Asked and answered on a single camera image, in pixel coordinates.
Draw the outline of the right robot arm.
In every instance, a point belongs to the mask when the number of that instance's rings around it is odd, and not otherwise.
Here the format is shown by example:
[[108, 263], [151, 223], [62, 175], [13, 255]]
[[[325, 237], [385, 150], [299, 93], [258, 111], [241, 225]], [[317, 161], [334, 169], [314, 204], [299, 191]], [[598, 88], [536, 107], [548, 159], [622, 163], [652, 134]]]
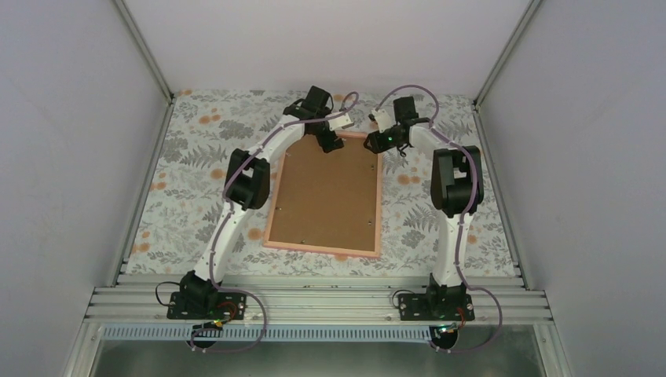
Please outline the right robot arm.
[[384, 109], [371, 110], [368, 118], [378, 129], [367, 136], [364, 147], [375, 154], [414, 147], [431, 156], [430, 199], [440, 211], [441, 224], [437, 259], [422, 296], [427, 313], [443, 320], [467, 307], [463, 255], [470, 221], [484, 196], [480, 150], [451, 141], [432, 119], [419, 116], [412, 97], [396, 99], [393, 110], [393, 116]]

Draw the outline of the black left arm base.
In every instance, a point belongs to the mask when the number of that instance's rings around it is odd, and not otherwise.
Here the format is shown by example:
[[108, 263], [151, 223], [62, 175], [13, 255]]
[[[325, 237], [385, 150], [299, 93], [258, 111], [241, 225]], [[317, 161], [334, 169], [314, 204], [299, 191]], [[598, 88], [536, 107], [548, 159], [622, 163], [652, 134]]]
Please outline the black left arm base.
[[170, 320], [242, 320], [246, 304], [247, 295], [239, 292], [213, 291], [204, 298], [174, 292], [166, 317]]

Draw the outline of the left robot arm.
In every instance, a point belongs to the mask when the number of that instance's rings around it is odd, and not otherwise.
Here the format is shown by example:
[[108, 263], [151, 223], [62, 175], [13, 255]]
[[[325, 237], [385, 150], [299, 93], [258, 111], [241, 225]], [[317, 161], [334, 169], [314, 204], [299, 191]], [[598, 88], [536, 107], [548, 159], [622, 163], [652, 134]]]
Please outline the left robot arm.
[[222, 307], [220, 283], [227, 270], [227, 254], [234, 248], [241, 229], [269, 196], [271, 164], [305, 135], [323, 143], [325, 153], [344, 146], [336, 130], [353, 122], [348, 113], [357, 101], [334, 109], [332, 95], [312, 86], [306, 97], [289, 104], [269, 133], [248, 150], [232, 152], [222, 191], [222, 211], [214, 232], [194, 269], [180, 282], [178, 302], [200, 318], [212, 316]]

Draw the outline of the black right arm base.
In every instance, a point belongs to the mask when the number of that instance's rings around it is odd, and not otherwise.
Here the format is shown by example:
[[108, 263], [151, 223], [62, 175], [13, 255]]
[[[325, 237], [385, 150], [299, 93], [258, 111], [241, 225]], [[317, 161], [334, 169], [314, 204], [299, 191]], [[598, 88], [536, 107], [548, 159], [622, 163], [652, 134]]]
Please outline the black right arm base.
[[397, 295], [397, 310], [402, 321], [473, 321], [476, 319], [471, 296], [464, 287], [446, 292]]

